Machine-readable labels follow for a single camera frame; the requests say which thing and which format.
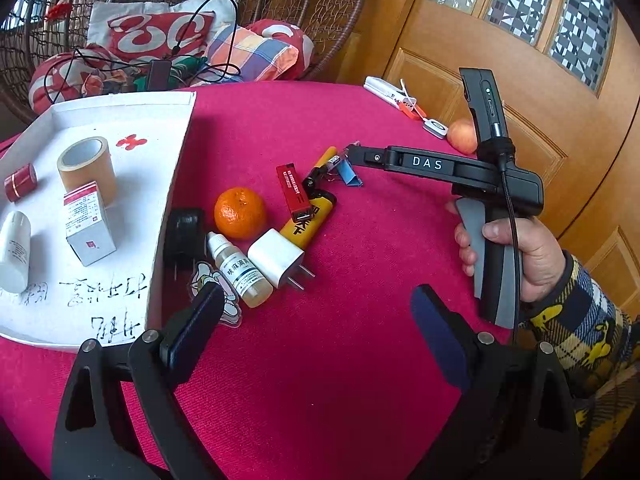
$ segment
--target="red tablecloth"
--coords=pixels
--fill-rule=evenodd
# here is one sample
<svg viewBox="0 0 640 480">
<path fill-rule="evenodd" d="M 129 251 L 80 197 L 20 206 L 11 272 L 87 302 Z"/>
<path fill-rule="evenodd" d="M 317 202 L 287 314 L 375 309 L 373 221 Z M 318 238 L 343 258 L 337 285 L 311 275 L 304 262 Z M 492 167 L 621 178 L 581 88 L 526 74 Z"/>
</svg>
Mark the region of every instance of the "red tablecloth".
<svg viewBox="0 0 640 480">
<path fill-rule="evenodd" d="M 413 146 L 455 153 L 362 88 L 301 82 L 198 89 L 175 206 L 212 210 L 233 186 L 257 191 L 270 224 L 287 219 L 276 165 L 301 174 L 331 145 Z M 177 397 L 231 480 L 403 479 L 460 395 L 445 383 L 412 321 L 409 297 L 430 283 L 476 330 L 472 282 L 444 211 L 450 186 L 356 169 L 365 185 L 327 184 L 338 197 L 308 249 L 318 277 L 245 309 L 220 327 Z M 181 308 L 186 277 L 164 282 L 163 312 Z M 74 356 L 0 339 L 0 415 L 47 473 L 58 404 Z M 126 395 L 143 449 L 161 461 L 132 388 Z"/>
</svg>

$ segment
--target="white phone charger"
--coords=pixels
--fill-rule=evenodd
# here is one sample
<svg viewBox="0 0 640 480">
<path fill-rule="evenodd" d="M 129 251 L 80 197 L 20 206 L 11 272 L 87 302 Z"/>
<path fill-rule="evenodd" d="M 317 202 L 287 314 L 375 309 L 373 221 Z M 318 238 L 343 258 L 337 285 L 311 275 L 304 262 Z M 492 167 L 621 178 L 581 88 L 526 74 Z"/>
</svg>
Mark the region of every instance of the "white phone charger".
<svg viewBox="0 0 640 480">
<path fill-rule="evenodd" d="M 305 290 L 293 275 L 299 270 L 310 278 L 316 275 L 302 266 L 305 251 L 291 243 L 276 229 L 269 229 L 249 247 L 247 257 L 260 270 L 275 288 L 281 288 L 285 283 L 299 290 Z"/>
</svg>

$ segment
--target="gripper handle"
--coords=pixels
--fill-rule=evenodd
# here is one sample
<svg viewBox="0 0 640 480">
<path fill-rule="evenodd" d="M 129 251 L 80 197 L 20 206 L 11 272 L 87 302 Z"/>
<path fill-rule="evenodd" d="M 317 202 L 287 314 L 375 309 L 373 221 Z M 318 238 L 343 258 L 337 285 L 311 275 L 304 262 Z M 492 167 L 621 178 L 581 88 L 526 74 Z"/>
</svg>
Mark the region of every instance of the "gripper handle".
<svg viewBox="0 0 640 480">
<path fill-rule="evenodd" d="M 488 206 L 479 200 L 460 198 L 456 207 L 466 231 L 471 236 L 471 247 L 478 254 L 474 266 L 474 296 L 480 300 L 480 316 L 498 326 L 513 329 L 517 320 L 515 300 L 514 248 L 494 244 L 482 236 L 486 222 L 508 218 L 507 210 Z M 522 283 L 522 264 L 520 265 Z"/>
</svg>

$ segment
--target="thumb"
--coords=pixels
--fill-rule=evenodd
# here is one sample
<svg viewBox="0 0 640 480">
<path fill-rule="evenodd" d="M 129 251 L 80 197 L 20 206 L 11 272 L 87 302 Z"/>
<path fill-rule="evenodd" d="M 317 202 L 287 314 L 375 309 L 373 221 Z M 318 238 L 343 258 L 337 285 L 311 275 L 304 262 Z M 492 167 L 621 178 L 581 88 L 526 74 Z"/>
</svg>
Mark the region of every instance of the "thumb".
<svg viewBox="0 0 640 480">
<path fill-rule="evenodd" d="M 541 245 L 536 224 L 528 218 L 516 218 L 516 229 L 518 231 L 518 248 L 530 253 L 538 249 Z M 496 244 L 511 245 L 511 224 L 508 218 L 494 220 L 482 226 L 482 234 L 487 240 Z"/>
</svg>

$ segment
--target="white pillow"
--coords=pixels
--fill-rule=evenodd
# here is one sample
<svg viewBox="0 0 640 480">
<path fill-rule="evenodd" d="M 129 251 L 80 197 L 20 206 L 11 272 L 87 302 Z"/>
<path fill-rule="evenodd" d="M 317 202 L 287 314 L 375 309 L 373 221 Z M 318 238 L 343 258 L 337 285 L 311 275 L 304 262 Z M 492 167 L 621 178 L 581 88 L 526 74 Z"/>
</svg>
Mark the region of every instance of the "white pillow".
<svg viewBox="0 0 640 480">
<path fill-rule="evenodd" d="M 206 0 L 186 0 L 181 4 L 169 6 L 166 3 L 134 2 L 112 4 L 95 2 L 89 18 L 89 29 L 86 33 L 86 44 L 96 43 L 106 49 L 110 44 L 110 30 L 108 23 L 119 16 L 132 14 L 163 14 L 165 12 L 195 12 Z M 215 38 L 220 27 L 236 21 L 236 10 L 229 0 L 211 0 L 200 12 L 213 12 L 214 20 L 207 34 L 204 45 L 208 45 Z"/>
</svg>

